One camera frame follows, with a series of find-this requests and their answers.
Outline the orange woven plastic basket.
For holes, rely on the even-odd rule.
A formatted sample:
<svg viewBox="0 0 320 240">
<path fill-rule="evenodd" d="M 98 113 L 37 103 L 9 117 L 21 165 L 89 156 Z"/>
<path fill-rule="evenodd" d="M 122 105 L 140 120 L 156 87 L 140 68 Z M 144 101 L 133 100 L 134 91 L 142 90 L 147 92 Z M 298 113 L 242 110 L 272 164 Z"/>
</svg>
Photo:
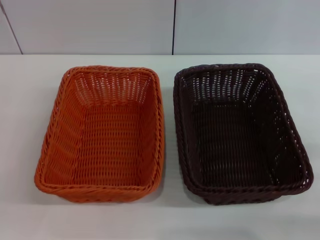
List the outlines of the orange woven plastic basket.
<svg viewBox="0 0 320 240">
<path fill-rule="evenodd" d="M 34 183 L 70 202 L 131 202 L 160 185 L 160 80 L 145 67 L 77 66 L 60 82 Z"/>
</svg>

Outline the dark brown woven plastic basket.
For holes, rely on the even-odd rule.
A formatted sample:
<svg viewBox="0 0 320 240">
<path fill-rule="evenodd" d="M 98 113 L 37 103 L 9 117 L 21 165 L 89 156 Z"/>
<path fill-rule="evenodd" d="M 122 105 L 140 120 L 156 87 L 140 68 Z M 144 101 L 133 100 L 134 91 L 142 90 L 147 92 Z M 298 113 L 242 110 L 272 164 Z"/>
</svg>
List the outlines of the dark brown woven plastic basket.
<svg viewBox="0 0 320 240">
<path fill-rule="evenodd" d="M 264 65 L 182 69 L 173 106 L 184 184 L 208 204 L 264 203 L 313 184 L 284 94 Z"/>
</svg>

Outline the black vertical wall strip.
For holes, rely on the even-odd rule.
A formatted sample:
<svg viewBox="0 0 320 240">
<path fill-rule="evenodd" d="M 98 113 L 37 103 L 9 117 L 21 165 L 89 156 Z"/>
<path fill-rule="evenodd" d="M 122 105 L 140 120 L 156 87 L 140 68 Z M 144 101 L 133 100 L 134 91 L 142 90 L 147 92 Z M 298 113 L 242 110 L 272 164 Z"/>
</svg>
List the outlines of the black vertical wall strip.
<svg viewBox="0 0 320 240">
<path fill-rule="evenodd" d="M 174 0 L 171 55 L 175 54 L 176 11 L 177 11 L 177 0 Z"/>
</svg>

